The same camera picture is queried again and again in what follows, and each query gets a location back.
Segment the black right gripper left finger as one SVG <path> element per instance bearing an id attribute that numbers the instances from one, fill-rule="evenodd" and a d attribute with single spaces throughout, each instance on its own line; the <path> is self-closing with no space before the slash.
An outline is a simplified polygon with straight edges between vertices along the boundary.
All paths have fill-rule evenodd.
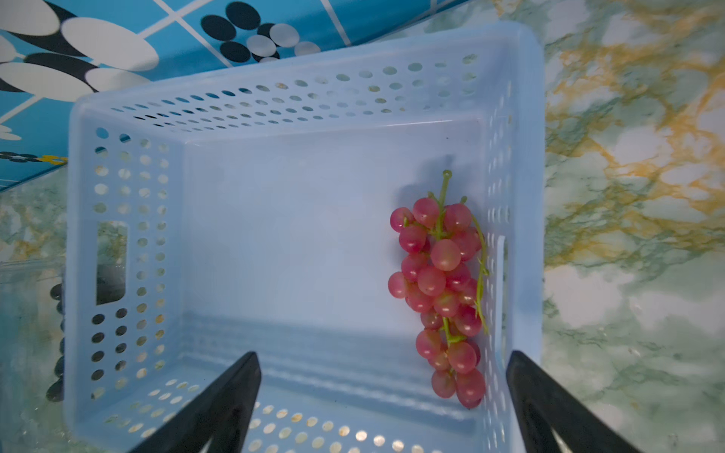
<path id="1" fill-rule="evenodd" d="M 245 354 L 135 452 L 230 452 L 243 449 L 262 383 L 258 355 Z"/>

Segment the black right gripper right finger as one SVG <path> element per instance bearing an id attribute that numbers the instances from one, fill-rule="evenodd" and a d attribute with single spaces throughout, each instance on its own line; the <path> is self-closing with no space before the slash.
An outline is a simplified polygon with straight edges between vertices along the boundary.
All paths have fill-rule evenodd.
<path id="1" fill-rule="evenodd" d="M 519 350 L 506 381 L 526 451 L 559 452 L 558 439 L 573 452 L 638 451 Z"/>

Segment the white perforated plastic basket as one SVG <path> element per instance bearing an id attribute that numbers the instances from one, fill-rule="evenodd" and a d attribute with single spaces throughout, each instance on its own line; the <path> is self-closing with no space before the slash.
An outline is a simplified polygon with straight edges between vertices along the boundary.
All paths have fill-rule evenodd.
<path id="1" fill-rule="evenodd" d="M 249 351 L 248 452 L 520 452 L 505 377 L 541 356 L 544 53 L 500 22 L 81 98 L 70 116 L 64 419 L 125 452 Z M 387 282 L 389 218 L 483 230 L 486 394 L 442 399 Z"/>

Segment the clear plastic clamshell container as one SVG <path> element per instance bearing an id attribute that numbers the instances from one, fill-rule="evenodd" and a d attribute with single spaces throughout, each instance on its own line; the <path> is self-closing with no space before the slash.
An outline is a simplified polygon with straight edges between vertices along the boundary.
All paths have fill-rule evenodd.
<path id="1" fill-rule="evenodd" d="M 61 259 L 1 265 L 1 450 L 62 452 Z"/>

